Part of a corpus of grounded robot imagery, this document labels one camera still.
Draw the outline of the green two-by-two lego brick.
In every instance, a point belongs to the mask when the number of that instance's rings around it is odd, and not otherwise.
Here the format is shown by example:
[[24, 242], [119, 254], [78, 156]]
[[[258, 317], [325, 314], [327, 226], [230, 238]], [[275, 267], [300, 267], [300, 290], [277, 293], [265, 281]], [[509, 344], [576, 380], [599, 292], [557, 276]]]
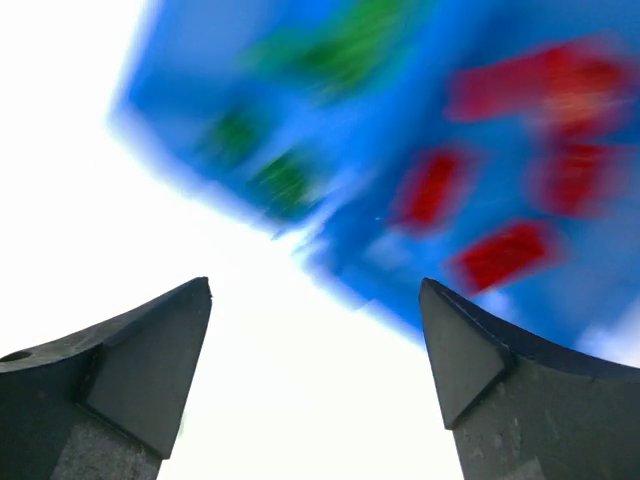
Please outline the green two-by-two lego brick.
[[262, 166], [248, 185], [269, 216], [295, 221], [320, 201], [324, 178], [309, 150], [291, 148]]

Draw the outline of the red square lego brick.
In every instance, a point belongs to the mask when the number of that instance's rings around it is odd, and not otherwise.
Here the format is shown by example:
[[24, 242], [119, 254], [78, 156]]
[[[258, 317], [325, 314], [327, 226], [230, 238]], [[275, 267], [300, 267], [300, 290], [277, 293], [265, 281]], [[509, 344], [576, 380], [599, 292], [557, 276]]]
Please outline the red square lego brick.
[[391, 223], [414, 232], [441, 228], [465, 201], [476, 164], [460, 148], [423, 151], [397, 189]]

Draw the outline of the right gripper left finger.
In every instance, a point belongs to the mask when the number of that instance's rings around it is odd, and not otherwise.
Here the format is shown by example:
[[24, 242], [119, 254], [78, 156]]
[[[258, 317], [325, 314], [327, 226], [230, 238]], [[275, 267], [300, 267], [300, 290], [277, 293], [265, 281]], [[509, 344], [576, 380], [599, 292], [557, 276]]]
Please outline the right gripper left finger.
[[194, 278], [1, 359], [1, 476], [155, 479], [170, 458], [212, 307]]

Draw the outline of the green curved four-stud brick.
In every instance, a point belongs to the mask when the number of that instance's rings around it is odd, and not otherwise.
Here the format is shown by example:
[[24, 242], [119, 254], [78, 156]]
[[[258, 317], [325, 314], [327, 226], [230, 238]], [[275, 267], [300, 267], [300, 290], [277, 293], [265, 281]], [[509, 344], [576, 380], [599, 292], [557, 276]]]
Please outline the green curved four-stud brick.
[[382, 63], [393, 34], [385, 22], [348, 24], [307, 47], [294, 69], [327, 99], [349, 95]]

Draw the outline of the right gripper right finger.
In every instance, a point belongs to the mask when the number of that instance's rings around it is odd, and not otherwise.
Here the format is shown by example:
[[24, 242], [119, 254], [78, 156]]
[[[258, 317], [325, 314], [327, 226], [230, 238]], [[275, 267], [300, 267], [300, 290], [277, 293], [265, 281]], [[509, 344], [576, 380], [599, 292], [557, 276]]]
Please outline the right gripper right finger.
[[425, 279], [439, 405], [466, 479], [639, 477], [639, 371], [565, 348]]

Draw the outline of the small red irregular lego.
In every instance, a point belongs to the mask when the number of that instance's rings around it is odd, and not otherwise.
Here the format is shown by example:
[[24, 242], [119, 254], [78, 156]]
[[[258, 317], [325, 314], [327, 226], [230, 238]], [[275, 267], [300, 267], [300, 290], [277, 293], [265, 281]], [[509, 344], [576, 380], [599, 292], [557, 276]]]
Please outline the small red irregular lego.
[[619, 149], [611, 145], [559, 145], [533, 162], [529, 175], [532, 202], [550, 215], [596, 216], [616, 190], [619, 156]]

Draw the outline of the red green red stack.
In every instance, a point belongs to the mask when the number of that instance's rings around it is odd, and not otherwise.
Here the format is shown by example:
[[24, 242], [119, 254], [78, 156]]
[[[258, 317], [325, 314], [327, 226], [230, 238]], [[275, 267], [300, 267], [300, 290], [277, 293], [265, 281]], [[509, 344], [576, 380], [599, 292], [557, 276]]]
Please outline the red green red stack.
[[576, 40], [458, 71], [447, 115], [472, 122], [523, 113], [556, 138], [609, 133], [638, 91], [631, 59], [596, 40]]

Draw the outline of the green square lego brick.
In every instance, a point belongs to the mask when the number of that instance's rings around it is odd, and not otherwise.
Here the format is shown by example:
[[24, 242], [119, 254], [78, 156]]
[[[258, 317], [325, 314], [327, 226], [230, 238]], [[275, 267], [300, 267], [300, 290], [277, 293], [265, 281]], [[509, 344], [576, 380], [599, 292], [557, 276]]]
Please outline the green square lego brick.
[[196, 151], [214, 163], [234, 168], [253, 154], [263, 140], [266, 127], [265, 120], [254, 109], [232, 105], [205, 129]]

